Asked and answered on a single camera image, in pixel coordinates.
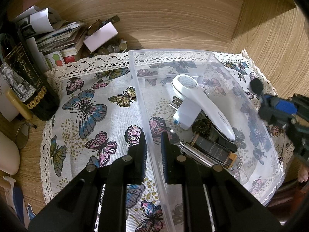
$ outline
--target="blue butterfly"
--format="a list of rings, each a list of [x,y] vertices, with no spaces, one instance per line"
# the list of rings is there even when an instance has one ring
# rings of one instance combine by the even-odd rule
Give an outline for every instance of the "blue butterfly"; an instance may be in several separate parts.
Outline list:
[[[98,158],[95,156],[91,156],[87,166],[93,164],[96,167],[99,167]],[[137,202],[141,199],[142,193],[145,191],[145,185],[127,185],[127,194],[126,194],[126,219],[129,216],[129,208],[132,208],[137,204]]]
[[[166,63],[157,63],[151,64],[150,68],[163,68],[166,66],[170,66],[176,69],[178,73],[189,73],[188,68],[196,68],[196,65],[192,61],[174,61],[174,62],[166,62]]]
[[[33,213],[33,210],[32,210],[32,207],[31,207],[30,203],[28,203],[28,205],[27,205],[27,213],[28,213],[28,217],[29,217],[30,221],[36,216]]]
[[[267,158],[267,156],[260,149],[255,148],[253,150],[253,155],[262,165],[264,165],[263,157]]]
[[[90,103],[95,94],[94,90],[83,90],[77,96],[73,96],[63,106],[63,110],[73,110],[78,113],[76,122],[79,118],[79,136],[86,138],[95,128],[96,122],[105,118],[107,106],[104,104]]]
[[[248,117],[248,126],[250,129],[249,138],[253,146],[257,147],[261,143],[265,151],[268,152],[271,148],[268,133],[263,128],[258,127],[256,121],[256,119]]]
[[[126,209],[132,208],[141,199],[142,193],[145,191],[145,185],[127,185]]]
[[[91,156],[86,166],[88,165],[95,165],[97,168],[99,168],[100,164],[98,162],[98,158],[95,156]]]
[[[240,72],[242,75],[248,75],[245,72],[245,69],[249,68],[249,66],[246,64],[246,62],[242,62],[242,63],[226,63],[225,67],[232,68],[232,69]]]

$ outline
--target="book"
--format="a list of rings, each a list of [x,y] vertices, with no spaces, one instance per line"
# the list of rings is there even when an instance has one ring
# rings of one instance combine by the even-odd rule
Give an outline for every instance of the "book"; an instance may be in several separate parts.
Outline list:
[[[47,45],[39,47],[39,49],[44,52],[45,55],[54,52],[61,51],[65,49],[67,46],[75,46],[83,35],[86,35],[85,27],[78,29],[74,34],[66,39],[56,40],[52,43],[48,43]]]
[[[72,63],[72,62],[77,62],[78,60],[80,60],[81,53],[82,53],[82,48],[78,51],[78,53],[76,55],[66,56],[66,57],[63,58],[63,60],[66,64]]]
[[[68,45],[64,49],[62,49],[61,55],[63,57],[77,55],[78,51],[81,49],[82,45],[84,44],[84,39],[86,36],[86,31],[82,34],[76,44]]]

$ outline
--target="yellow butterfly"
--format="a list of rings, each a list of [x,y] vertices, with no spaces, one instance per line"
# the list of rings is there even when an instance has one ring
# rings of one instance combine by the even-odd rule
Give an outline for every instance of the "yellow butterfly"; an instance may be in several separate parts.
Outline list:
[[[129,87],[123,94],[110,97],[109,101],[120,107],[129,107],[133,101],[137,101],[135,90],[133,87]]]
[[[57,135],[52,138],[49,158],[53,158],[52,164],[54,164],[55,173],[58,177],[60,177],[63,168],[63,161],[66,158],[66,152],[68,149],[66,146],[58,147],[56,139]]]
[[[130,72],[130,69],[128,67],[126,68],[119,68],[114,70],[107,70],[107,71],[101,71],[96,73],[96,78],[103,78],[103,77],[109,77],[109,80],[121,77],[123,75],[126,75]]]

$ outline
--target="wine bottle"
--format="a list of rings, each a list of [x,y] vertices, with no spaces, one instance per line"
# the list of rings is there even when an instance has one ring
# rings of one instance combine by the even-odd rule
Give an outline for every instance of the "wine bottle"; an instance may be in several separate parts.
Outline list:
[[[21,102],[40,120],[51,119],[59,97],[37,69],[20,29],[7,15],[0,20],[0,60],[0,73]]]

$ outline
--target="wine label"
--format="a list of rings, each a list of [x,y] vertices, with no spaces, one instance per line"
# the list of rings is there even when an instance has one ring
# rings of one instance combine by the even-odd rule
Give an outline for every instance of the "wine label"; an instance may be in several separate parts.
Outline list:
[[[13,71],[35,87],[35,89],[41,89],[42,81],[33,69],[21,43],[17,44],[12,49],[12,51],[4,58],[4,61]]]
[[[35,93],[36,89],[18,75],[6,62],[0,67],[0,72],[21,102],[27,101]]]

